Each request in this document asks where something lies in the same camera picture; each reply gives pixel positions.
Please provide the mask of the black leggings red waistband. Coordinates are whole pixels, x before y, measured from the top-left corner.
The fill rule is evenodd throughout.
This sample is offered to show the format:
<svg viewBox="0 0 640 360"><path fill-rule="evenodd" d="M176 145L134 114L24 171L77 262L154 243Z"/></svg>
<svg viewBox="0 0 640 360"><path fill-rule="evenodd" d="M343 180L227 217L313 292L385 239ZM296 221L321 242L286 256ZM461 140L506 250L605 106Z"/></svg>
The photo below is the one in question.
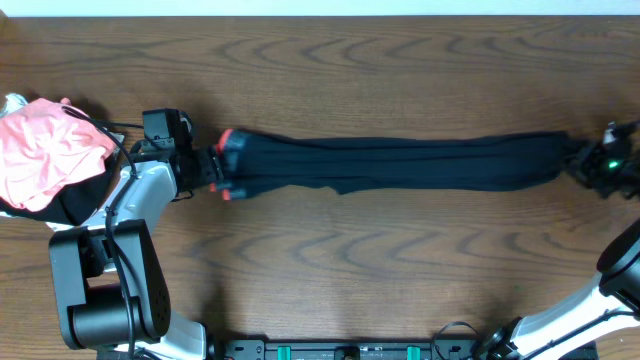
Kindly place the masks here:
<svg viewBox="0 0 640 360"><path fill-rule="evenodd" d="M506 192L554 180L585 141L563 131L466 140L359 137L294 139L226 130L216 150L226 200L286 186L329 187L343 195L374 189Z"/></svg>

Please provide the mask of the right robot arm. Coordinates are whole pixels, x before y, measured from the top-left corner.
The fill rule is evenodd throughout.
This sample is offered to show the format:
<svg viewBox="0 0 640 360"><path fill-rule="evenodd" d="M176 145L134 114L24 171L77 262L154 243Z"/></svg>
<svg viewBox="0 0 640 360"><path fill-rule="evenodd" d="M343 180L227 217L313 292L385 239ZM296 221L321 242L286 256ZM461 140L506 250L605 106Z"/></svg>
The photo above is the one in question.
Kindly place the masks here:
<svg viewBox="0 0 640 360"><path fill-rule="evenodd" d="M611 122L603 139L570 158L567 172L603 198L639 196L637 121ZM559 359L604 335L639 325L639 223L603 251L590 282L553 307L514 319L481 342L474 359Z"/></svg>

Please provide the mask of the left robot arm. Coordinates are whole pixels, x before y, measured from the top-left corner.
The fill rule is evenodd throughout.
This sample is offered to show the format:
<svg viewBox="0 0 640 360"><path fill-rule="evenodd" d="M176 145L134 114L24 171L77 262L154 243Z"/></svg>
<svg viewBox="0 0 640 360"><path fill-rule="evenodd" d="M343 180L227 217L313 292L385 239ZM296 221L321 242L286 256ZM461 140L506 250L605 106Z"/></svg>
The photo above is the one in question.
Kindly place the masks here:
<svg viewBox="0 0 640 360"><path fill-rule="evenodd" d="M146 111L143 131L105 203L50 239L60 333L100 359L210 359L205 325L171 306L151 235L169 204L222 179L222 166L214 147L194 147L183 111Z"/></svg>

